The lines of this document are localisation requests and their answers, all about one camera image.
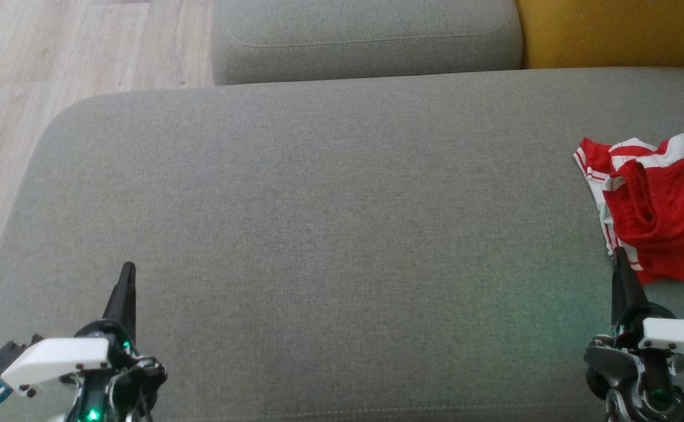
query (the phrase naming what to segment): sofa cushion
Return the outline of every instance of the sofa cushion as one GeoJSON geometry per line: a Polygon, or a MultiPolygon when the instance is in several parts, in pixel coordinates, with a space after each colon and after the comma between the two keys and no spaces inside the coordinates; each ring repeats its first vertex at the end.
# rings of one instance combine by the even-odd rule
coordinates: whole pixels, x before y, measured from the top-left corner
{"type": "Polygon", "coordinates": [[[518,69],[513,0],[215,0],[217,85],[518,69]]]}
{"type": "MultiPolygon", "coordinates": [[[[130,260],[141,350],[170,372],[157,420],[596,422],[583,352],[611,268],[571,155],[682,131],[679,69],[91,98],[12,209],[0,347],[99,318],[130,260]]],[[[684,317],[684,283],[647,289],[684,317]]]]}

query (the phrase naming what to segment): red and white striped fabric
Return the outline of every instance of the red and white striped fabric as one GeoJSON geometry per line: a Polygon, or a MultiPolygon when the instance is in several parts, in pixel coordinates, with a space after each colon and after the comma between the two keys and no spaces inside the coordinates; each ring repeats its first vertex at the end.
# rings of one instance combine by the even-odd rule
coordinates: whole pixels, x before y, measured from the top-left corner
{"type": "Polygon", "coordinates": [[[607,252],[623,246],[642,283],[684,280],[684,134],[659,148],[584,139],[574,153],[599,211],[607,252]]]}

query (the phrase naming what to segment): wire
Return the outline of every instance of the wire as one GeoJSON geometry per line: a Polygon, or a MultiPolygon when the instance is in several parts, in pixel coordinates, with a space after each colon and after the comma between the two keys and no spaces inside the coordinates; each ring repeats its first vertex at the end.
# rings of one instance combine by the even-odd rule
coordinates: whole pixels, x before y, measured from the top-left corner
{"type": "Polygon", "coordinates": [[[147,401],[146,398],[144,397],[144,390],[143,388],[138,389],[138,398],[141,400],[141,407],[144,409],[144,416],[147,417],[148,422],[154,422],[154,419],[152,419],[151,413],[149,413],[149,407],[147,406],[147,401]]]}

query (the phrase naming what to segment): yellow pillow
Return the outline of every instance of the yellow pillow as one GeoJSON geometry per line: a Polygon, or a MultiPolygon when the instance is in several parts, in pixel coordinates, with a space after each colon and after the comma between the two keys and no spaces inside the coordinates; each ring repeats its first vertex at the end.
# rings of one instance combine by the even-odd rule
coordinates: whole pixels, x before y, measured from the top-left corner
{"type": "Polygon", "coordinates": [[[524,65],[684,66],[684,0],[516,0],[524,65]]]}

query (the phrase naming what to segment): laminate floor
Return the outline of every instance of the laminate floor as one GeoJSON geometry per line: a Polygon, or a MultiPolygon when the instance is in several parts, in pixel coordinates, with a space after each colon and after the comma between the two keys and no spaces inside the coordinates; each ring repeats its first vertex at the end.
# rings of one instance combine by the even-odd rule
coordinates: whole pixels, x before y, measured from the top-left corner
{"type": "Polygon", "coordinates": [[[211,0],[0,0],[0,236],[55,115],[96,94],[212,85],[211,0]]]}

